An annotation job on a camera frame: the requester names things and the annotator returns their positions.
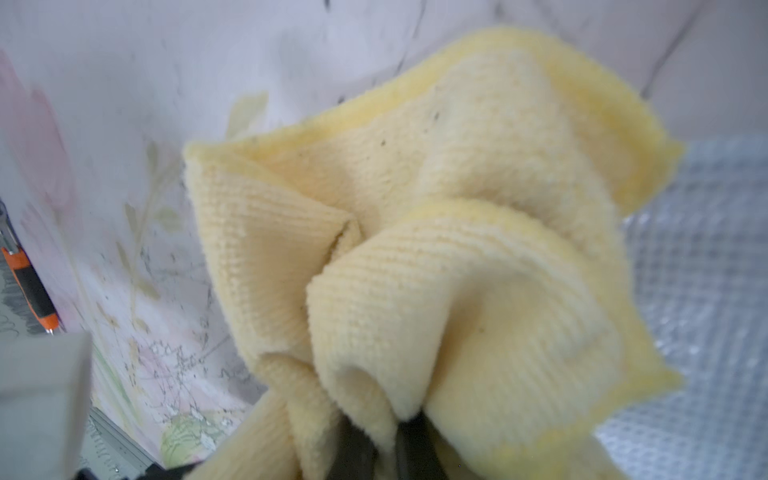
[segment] orange and black handle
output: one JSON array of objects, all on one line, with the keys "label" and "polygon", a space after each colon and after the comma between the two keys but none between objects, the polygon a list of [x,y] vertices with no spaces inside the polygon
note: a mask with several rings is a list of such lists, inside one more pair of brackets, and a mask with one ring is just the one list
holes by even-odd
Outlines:
[{"label": "orange and black handle", "polygon": [[29,309],[38,319],[45,331],[53,333],[59,327],[58,315],[51,297],[43,287],[38,273],[29,262],[27,253],[18,245],[16,233],[8,220],[8,211],[0,201],[0,249],[5,262],[13,272],[16,283],[22,288]]},{"label": "orange and black handle", "polygon": [[45,331],[52,333],[53,330],[58,328],[58,315],[53,307],[51,297],[48,296],[45,287],[43,287],[43,282],[40,281],[38,273],[35,272],[32,264],[29,263],[27,254],[21,247],[18,248],[16,253],[10,253],[8,249],[3,247],[2,254],[8,266],[11,267],[16,283],[22,288],[24,297],[29,304],[29,309],[32,310],[40,324],[43,325]]}]

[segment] yellow microfiber cloth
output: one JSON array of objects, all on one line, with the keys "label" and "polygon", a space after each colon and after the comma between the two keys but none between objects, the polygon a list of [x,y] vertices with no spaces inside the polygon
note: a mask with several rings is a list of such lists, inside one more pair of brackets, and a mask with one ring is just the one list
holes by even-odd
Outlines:
[{"label": "yellow microfiber cloth", "polygon": [[592,429],[679,385],[621,216],[683,148],[553,38],[470,35],[302,123],[185,152],[208,268],[270,391],[189,478],[320,480],[342,412],[393,478],[424,410],[451,478],[622,478]]}]

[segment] cloth fold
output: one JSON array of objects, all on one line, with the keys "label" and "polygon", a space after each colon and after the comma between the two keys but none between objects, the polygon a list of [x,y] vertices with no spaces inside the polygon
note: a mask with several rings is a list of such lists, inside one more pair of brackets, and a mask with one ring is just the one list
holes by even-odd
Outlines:
[{"label": "cloth fold", "polygon": [[680,384],[620,221],[682,150],[611,73],[513,28],[301,124],[189,145],[214,287],[270,387],[189,478],[324,478],[341,412],[392,478],[421,409],[451,478],[620,478],[591,430]]}]

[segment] bubble wrap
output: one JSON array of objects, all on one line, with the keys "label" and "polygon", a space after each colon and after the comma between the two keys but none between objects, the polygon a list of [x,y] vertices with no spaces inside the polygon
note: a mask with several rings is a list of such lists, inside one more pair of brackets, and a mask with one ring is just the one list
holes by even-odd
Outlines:
[{"label": "bubble wrap", "polygon": [[598,436],[634,480],[766,480],[768,137],[692,144],[624,227],[637,303],[687,385]]}]

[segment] microfiber cloth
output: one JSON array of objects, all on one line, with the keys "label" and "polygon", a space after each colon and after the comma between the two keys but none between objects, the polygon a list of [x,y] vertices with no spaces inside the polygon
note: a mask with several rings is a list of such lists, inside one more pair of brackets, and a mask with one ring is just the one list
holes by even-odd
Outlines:
[{"label": "microfiber cloth", "polygon": [[591,434],[680,384],[621,218],[682,146],[559,40],[480,31],[269,134],[185,150],[208,269],[269,386],[189,478],[321,480],[347,415],[393,478],[420,411],[450,478],[622,478]]}]

